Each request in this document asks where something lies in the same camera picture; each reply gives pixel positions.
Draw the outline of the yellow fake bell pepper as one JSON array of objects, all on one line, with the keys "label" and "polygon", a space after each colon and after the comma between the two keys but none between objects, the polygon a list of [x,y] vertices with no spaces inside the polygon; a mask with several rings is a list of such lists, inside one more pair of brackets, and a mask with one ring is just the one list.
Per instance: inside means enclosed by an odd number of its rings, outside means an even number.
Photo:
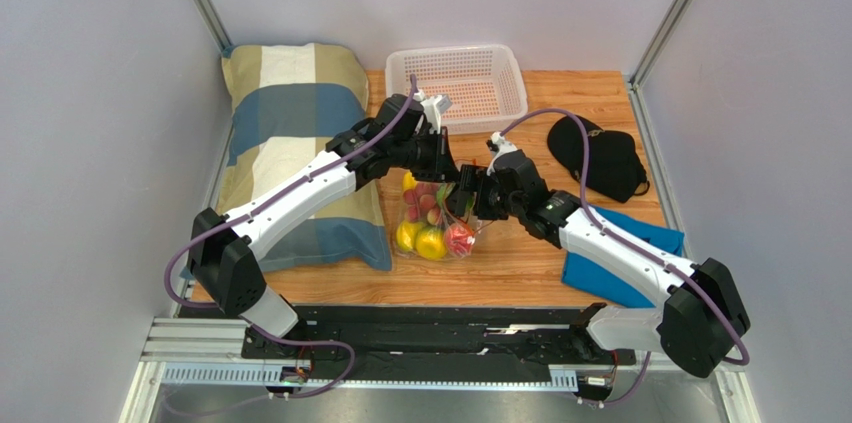
[{"label": "yellow fake bell pepper", "polygon": [[415,249],[417,235],[426,227],[420,221],[402,221],[395,231],[395,243],[397,249],[402,253],[411,253]]}]

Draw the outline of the red fake lychee bunch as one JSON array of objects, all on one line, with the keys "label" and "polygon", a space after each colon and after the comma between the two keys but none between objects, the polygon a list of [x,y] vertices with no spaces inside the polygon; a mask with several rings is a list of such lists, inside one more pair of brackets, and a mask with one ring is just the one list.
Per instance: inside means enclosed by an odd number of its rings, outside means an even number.
[{"label": "red fake lychee bunch", "polygon": [[432,226],[444,223],[444,211],[438,206],[436,193],[441,184],[418,182],[413,191],[403,193],[403,220],[420,221]]}]

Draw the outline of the orange fake peach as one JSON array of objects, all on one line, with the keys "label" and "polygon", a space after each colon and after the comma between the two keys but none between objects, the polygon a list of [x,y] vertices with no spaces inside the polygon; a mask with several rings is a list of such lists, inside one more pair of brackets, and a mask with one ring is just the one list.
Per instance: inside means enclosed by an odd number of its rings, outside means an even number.
[{"label": "orange fake peach", "polygon": [[444,231],[444,245],[450,256],[467,257],[472,253],[474,244],[475,234],[464,222],[452,223]]}]

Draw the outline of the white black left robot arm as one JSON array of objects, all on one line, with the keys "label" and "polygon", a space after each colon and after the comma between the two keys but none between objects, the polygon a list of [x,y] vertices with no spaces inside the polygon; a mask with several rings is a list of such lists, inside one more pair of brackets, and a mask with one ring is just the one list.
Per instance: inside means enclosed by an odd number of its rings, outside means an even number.
[{"label": "white black left robot arm", "polygon": [[220,215],[208,208],[194,221],[187,269],[226,316],[282,338],[298,324],[290,303],[266,282],[259,261],[319,210],[384,177],[410,170],[427,182],[457,177],[441,124],[446,95],[394,95],[379,113],[336,135],[326,149],[285,183]]}]

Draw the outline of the green fake watermelon ball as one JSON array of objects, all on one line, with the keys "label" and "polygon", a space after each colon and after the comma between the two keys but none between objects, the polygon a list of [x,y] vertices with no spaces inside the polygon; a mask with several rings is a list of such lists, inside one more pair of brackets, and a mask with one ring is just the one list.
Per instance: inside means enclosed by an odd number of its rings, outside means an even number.
[{"label": "green fake watermelon ball", "polygon": [[448,196],[450,196],[453,192],[462,192],[456,188],[456,184],[454,183],[446,183],[439,186],[436,193],[436,200],[438,206],[448,215],[452,216],[445,208],[445,200]]}]

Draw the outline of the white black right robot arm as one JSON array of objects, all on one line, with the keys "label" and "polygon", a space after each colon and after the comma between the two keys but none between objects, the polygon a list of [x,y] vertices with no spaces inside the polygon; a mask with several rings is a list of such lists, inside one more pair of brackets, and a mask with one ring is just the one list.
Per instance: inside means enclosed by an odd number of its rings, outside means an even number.
[{"label": "white black right robot arm", "polygon": [[665,354],[686,373],[707,377],[722,362],[745,366],[750,320],[726,265],[663,251],[602,217],[569,192],[549,188],[523,151],[490,166],[462,165],[449,196],[481,220],[516,219],[532,237],[584,257],[651,302],[630,309],[594,304],[573,326],[588,346]]}]

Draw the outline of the clear zip top bag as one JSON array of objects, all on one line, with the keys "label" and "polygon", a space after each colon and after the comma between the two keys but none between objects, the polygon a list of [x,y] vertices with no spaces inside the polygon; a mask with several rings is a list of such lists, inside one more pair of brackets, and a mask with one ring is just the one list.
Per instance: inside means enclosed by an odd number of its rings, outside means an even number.
[{"label": "clear zip top bag", "polygon": [[399,221],[394,232],[396,253],[431,261],[469,257],[488,223],[472,213],[469,201],[461,215],[450,211],[453,183],[421,182],[410,170],[403,173]]}]

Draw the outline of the yellow fake lemon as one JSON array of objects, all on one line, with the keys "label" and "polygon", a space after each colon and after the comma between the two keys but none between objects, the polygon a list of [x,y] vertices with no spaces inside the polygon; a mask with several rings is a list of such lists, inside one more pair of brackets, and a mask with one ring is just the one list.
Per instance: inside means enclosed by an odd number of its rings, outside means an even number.
[{"label": "yellow fake lemon", "polygon": [[444,259],[448,253],[444,231],[433,226],[424,228],[415,237],[414,250],[420,257],[428,260]]}]

